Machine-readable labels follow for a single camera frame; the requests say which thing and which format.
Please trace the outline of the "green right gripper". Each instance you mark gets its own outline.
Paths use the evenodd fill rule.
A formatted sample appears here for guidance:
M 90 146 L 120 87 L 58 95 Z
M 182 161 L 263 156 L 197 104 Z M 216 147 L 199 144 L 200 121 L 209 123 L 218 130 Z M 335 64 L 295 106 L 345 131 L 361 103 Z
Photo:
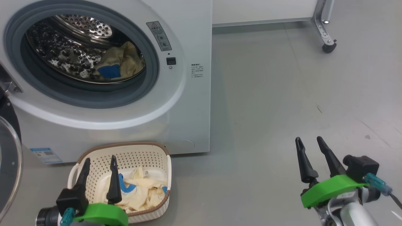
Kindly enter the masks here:
M 329 148 L 323 137 L 316 138 L 321 153 L 324 154 L 330 171 L 330 179 L 318 183 L 318 173 L 313 169 L 306 155 L 305 146 L 300 137 L 296 137 L 296 152 L 300 169 L 301 181 L 306 184 L 315 184 L 301 195 L 304 208 L 316 207 L 329 199 L 343 193 L 351 192 L 356 188 L 369 186 L 368 183 L 358 183 L 346 175 L 346 169 Z

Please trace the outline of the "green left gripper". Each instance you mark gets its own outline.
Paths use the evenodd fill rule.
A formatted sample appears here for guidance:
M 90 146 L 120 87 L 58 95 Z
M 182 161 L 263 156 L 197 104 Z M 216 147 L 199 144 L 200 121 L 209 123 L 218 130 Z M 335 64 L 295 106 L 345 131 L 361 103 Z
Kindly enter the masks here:
M 88 203 L 86 198 L 86 181 L 90 172 L 91 159 L 86 158 L 75 184 L 79 200 Z M 111 177 L 109 190 L 106 195 L 108 204 L 89 204 L 83 216 L 75 217 L 74 222 L 91 222 L 105 226 L 129 226 L 129 218 L 126 212 L 115 204 L 122 201 L 119 171 L 116 156 L 112 155 L 110 163 Z

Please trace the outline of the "cream garment with blue trim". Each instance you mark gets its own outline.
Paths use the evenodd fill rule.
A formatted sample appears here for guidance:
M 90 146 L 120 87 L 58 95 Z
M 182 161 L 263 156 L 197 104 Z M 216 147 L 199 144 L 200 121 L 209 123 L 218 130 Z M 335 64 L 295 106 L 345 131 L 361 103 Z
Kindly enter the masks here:
M 168 188 L 168 176 L 162 169 L 137 167 L 119 173 L 122 200 L 116 203 L 127 214 L 157 207 Z
M 146 67 L 145 59 L 139 55 L 130 41 L 120 47 L 111 47 L 101 57 L 95 68 L 95 76 L 105 81 L 121 81 L 132 78 Z

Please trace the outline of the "washing machine door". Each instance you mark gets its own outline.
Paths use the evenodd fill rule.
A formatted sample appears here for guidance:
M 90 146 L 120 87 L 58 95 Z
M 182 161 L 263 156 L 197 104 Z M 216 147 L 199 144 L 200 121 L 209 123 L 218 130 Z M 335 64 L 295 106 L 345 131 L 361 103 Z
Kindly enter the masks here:
M 11 101 L 0 88 L 0 222 L 16 196 L 22 160 L 19 121 Z

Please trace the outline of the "white front-load washing machine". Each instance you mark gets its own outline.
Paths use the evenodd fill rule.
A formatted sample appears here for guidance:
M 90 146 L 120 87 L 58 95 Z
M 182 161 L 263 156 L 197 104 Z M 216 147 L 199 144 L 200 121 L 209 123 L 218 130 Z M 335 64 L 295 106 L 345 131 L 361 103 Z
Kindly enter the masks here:
M 133 103 L 77 107 L 53 99 L 19 74 L 6 50 L 6 27 L 22 8 L 41 1 L 88 1 L 126 17 L 153 44 L 159 74 L 152 89 Z M 172 50 L 161 51 L 148 22 L 159 21 Z M 171 154 L 205 153 L 210 142 L 212 0 L 0 0 L 0 61 L 23 93 L 8 96 L 22 144 L 50 148 L 62 163 L 108 143 L 155 142 Z M 175 57 L 176 65 L 166 58 Z

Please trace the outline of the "perforated steel washer drum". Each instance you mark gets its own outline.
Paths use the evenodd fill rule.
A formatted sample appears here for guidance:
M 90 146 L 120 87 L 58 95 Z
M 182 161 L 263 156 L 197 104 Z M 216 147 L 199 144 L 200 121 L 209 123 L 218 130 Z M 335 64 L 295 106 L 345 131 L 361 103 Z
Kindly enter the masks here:
M 77 14 L 54 15 L 31 25 L 25 38 L 37 56 L 56 73 L 96 85 L 123 83 L 105 81 L 95 76 L 94 66 L 111 47 L 120 47 L 127 41 L 136 44 L 117 28 L 99 19 Z M 144 58 L 136 46 L 139 55 Z

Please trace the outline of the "metal door hinge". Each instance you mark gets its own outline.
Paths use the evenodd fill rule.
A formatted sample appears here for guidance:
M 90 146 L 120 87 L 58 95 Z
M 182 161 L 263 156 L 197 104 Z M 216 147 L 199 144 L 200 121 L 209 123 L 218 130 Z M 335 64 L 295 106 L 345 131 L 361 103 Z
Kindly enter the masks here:
M 6 68 L 0 61 L 0 88 L 6 96 L 11 96 L 12 94 L 23 93 L 22 89 L 14 81 L 13 77 L 10 76 Z

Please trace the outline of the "cream perforated laundry basket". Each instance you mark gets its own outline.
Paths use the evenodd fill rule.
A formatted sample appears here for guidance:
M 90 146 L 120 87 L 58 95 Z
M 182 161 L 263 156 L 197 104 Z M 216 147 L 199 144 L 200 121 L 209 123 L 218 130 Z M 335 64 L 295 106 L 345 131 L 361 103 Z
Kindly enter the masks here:
M 147 222 L 161 217 L 169 205 L 172 163 L 167 149 L 159 143 L 112 143 L 91 148 L 79 157 L 70 171 L 67 187 L 73 187 L 73 176 L 81 172 L 85 159 L 90 158 L 91 170 L 87 178 L 86 196 L 90 203 L 99 201 L 101 188 L 106 185 L 107 177 L 111 176 L 112 155 L 116 156 L 119 172 L 124 178 L 134 175 L 134 172 L 142 167 L 143 172 L 147 173 L 145 178 L 162 181 L 163 193 L 158 196 L 160 202 L 150 209 L 128 213 L 128 223 Z

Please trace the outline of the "blue energy label sticker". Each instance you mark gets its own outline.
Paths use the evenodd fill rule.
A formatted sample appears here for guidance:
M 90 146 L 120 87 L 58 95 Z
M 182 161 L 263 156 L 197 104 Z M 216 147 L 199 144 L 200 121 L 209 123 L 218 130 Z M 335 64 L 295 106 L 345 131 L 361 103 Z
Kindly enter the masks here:
M 50 148 L 31 148 L 29 150 L 44 164 L 62 163 L 62 160 Z

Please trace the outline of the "metal leg with black caster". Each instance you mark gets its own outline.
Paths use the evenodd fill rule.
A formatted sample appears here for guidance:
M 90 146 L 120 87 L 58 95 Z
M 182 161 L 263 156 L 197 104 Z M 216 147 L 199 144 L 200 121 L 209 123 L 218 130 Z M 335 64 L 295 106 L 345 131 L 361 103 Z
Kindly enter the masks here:
M 311 18 L 313 27 L 323 40 L 322 49 L 325 53 L 332 53 L 336 48 L 336 40 L 332 39 L 324 25 L 330 23 L 335 0 L 317 0 L 316 7 Z

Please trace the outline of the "grey warning label sticker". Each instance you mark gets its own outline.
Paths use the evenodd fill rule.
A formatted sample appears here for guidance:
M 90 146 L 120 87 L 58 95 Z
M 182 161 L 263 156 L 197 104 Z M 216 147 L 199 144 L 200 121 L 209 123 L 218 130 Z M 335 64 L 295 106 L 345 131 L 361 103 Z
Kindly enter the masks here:
M 157 44 L 161 51 L 170 51 L 172 50 L 171 44 L 168 40 L 168 37 L 162 28 L 159 21 L 153 21 L 146 23 L 148 28 L 151 30 L 153 36 L 156 39 Z

